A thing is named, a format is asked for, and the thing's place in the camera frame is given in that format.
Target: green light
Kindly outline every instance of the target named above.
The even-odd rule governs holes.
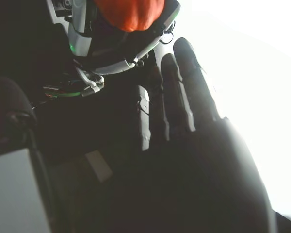
[[[73,45],[70,44],[70,49],[71,49],[71,52],[75,53],[76,52],[76,49],[73,47]]]

